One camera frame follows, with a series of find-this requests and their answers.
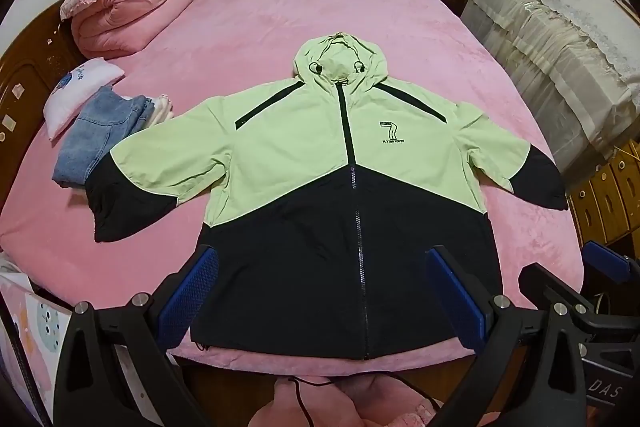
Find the green and black hooded jacket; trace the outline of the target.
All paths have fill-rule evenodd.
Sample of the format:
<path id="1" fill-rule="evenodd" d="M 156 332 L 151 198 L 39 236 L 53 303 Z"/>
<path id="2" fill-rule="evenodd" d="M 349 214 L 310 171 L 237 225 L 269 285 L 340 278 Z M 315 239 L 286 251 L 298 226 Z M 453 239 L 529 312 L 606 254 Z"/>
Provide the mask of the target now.
<path id="1" fill-rule="evenodd" d="M 208 98 L 128 136 L 86 182 L 97 241 L 116 242 L 195 196 L 218 277 L 194 343 L 367 360 L 452 337 L 426 269 L 444 246 L 502 288 L 480 177 L 567 206 L 554 162 L 476 106 L 390 77 L 373 43 L 310 40 L 291 78 Z"/>

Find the wooden drawer cabinet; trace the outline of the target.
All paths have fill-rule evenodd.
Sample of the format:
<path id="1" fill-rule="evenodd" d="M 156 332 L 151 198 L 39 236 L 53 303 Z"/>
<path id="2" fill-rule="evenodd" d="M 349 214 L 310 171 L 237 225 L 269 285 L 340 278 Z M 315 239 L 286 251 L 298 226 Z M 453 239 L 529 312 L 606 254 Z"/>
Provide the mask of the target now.
<path id="1" fill-rule="evenodd" d="M 580 245 L 639 239 L 639 143 L 614 147 L 613 156 L 567 196 Z"/>

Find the pink plush pants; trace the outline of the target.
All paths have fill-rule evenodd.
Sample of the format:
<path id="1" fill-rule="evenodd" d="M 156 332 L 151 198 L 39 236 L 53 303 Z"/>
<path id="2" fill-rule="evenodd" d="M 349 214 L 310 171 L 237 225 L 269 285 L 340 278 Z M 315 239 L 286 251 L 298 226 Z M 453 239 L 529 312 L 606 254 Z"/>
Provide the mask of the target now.
<path id="1" fill-rule="evenodd" d="M 426 426 L 442 403 L 391 373 L 279 378 L 250 427 Z"/>

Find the cream lace-covered furniture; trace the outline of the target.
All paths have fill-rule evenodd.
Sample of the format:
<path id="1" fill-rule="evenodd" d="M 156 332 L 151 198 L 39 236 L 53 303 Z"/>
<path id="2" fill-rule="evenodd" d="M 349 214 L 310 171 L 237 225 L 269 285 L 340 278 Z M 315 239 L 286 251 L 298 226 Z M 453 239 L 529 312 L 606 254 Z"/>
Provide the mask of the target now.
<path id="1" fill-rule="evenodd" d="M 639 25 L 613 0 L 468 0 L 556 165 L 581 176 L 639 132 Z"/>

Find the folded cream garment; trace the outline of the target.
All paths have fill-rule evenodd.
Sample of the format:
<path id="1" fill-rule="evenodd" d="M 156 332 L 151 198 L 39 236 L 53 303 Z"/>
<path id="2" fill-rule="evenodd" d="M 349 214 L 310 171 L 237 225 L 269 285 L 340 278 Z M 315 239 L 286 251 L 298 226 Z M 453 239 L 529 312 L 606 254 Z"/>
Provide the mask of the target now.
<path id="1" fill-rule="evenodd" d="M 156 124 L 161 124 L 164 121 L 168 121 L 174 117 L 172 113 L 172 103 L 166 94 L 162 94 L 157 98 L 153 98 L 153 110 L 151 116 L 145 123 L 145 128 L 153 127 Z"/>

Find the white printed pillow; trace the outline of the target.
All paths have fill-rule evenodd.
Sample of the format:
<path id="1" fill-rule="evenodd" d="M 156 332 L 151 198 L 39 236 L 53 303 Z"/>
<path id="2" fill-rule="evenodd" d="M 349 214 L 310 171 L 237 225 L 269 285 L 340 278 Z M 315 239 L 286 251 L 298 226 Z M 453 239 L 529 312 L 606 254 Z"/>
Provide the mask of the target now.
<path id="1" fill-rule="evenodd" d="M 54 87 L 43 106 L 47 135 L 54 141 L 80 113 L 96 91 L 125 77 L 125 72 L 102 57 L 92 58 L 68 72 Z"/>

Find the brown wooden headboard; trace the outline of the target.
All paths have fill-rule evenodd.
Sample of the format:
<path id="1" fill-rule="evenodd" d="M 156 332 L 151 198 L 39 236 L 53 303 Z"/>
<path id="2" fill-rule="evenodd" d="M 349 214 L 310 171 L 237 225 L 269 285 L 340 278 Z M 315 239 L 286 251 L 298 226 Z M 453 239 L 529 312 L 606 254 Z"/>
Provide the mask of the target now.
<path id="1" fill-rule="evenodd" d="M 32 140 L 43 107 L 58 80 L 85 61 L 60 2 L 36 16 L 1 57 L 0 197 L 6 200 Z"/>

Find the pink plush bed blanket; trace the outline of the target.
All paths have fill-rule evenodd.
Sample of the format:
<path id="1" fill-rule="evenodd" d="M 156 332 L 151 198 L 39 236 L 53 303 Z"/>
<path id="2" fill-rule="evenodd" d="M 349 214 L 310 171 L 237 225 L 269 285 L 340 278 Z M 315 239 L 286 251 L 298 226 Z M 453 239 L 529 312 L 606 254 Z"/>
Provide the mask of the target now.
<path id="1" fill-rule="evenodd" d="M 126 72 L 115 88 L 126 95 L 166 93 L 180 114 L 212 95 L 291 76 L 304 42 L 337 31 L 378 44 L 393 77 L 470 102 L 549 153 L 509 76 L 439 0 L 194 0 L 144 50 L 115 61 Z M 87 300 L 107 308 L 152 291 L 181 267 L 194 251 L 205 196 L 130 239 L 98 244 L 84 196 L 51 180 L 59 147 L 37 128 L 1 213 L 1 248 L 23 272 L 66 303 Z M 514 303 L 530 305 L 518 291 L 518 274 L 533 262 L 582 289 L 584 268 L 569 211 L 529 205 L 485 180 L 482 190 L 503 288 Z M 470 354 L 455 339 L 367 362 L 202 351 L 188 337 L 174 350 L 223 369 L 299 376 L 418 369 Z"/>

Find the folded pink quilt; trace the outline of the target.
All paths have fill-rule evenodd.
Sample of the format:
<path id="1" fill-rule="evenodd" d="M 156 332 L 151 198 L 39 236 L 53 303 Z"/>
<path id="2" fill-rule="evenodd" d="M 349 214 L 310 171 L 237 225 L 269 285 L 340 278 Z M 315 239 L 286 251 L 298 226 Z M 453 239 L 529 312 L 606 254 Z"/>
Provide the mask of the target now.
<path id="1" fill-rule="evenodd" d="M 98 0 L 72 17 L 70 29 L 87 58 L 128 56 L 143 50 L 193 0 Z"/>

